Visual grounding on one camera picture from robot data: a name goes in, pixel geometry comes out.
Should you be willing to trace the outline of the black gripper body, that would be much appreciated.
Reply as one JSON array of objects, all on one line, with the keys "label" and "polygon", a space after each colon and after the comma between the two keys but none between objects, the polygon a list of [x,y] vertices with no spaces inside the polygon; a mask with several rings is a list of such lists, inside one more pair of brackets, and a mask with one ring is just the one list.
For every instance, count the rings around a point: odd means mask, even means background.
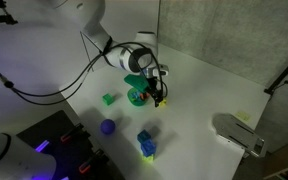
[{"label": "black gripper body", "polygon": [[158,88],[158,81],[156,77],[148,78],[149,90],[148,93],[155,99],[161,100],[163,98],[163,90]]}]

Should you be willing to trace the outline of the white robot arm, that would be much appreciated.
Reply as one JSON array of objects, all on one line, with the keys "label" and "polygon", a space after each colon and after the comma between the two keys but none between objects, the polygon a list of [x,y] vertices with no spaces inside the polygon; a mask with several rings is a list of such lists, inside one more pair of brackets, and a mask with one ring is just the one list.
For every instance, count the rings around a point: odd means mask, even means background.
[{"label": "white robot arm", "polygon": [[[145,79],[149,83],[144,91],[156,103],[163,100],[163,91],[151,82],[161,76],[154,33],[139,32],[133,42],[118,44],[100,24],[105,0],[52,0],[51,4],[80,26],[81,33],[110,66],[130,73],[148,70]],[[53,156],[34,150],[16,137],[0,133],[0,180],[51,180],[55,172],[56,160]]]}]

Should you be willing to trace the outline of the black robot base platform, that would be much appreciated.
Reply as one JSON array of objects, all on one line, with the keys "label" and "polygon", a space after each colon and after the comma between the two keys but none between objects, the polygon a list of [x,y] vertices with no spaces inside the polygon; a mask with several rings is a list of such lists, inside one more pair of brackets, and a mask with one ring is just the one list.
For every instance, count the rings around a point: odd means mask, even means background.
[{"label": "black robot base platform", "polygon": [[52,180],[124,180],[105,153],[86,173],[79,172],[79,166],[100,148],[94,146],[85,128],[72,140],[62,143],[60,137],[74,126],[68,115],[60,110],[18,133],[17,137],[40,154],[55,159]]}]

